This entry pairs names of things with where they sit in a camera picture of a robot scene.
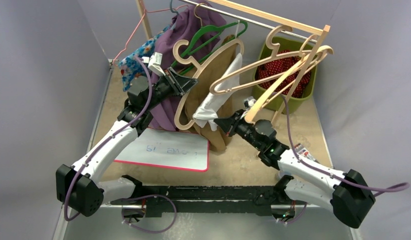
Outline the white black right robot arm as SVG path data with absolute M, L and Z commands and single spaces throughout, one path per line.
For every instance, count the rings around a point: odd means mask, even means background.
M 302 201 L 331 211 L 350 228 L 361 226 L 376 202 L 364 177 L 356 170 L 336 170 L 310 160 L 281 143 L 276 130 L 267 119 L 248 123 L 244 110 L 230 117 L 214 120 L 228 136 L 239 135 L 259 151 L 258 157 L 268 167 L 300 177 L 283 181 L 274 190 L 275 199 L 282 204 L 289 200 Z

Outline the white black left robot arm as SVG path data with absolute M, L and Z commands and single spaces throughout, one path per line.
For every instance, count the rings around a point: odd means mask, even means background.
M 102 182 L 102 176 L 116 157 L 150 125 L 151 110 L 169 97 L 184 97 L 199 82 L 195 77 L 168 68 L 153 83 L 140 76 L 129 85 L 124 108 L 107 134 L 71 166 L 62 164 L 55 173 L 57 199 L 63 203 L 66 221 L 78 215 L 92 216 L 102 204 L 125 199 L 138 204 L 141 182 L 130 176 Z

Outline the white garment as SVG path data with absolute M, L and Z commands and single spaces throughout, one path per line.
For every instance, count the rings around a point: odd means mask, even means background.
M 243 63 L 243 55 L 238 53 L 234 60 L 231 62 L 226 71 L 221 75 L 225 77 L 226 75 L 240 69 Z M 218 84 L 216 89 L 226 90 L 236 87 L 240 84 L 240 76 L 235 75 L 229 77 L 224 82 Z M 227 92 L 224 94 L 214 95 L 208 93 L 206 98 L 202 101 L 199 107 L 196 109 L 195 113 L 192 115 L 194 122 L 200 127 L 204 128 L 207 124 L 211 127 L 212 131 L 217 130 L 217 124 L 214 123 L 214 119 L 219 118 L 217 111 L 223 106 L 224 103 L 230 98 L 233 92 Z

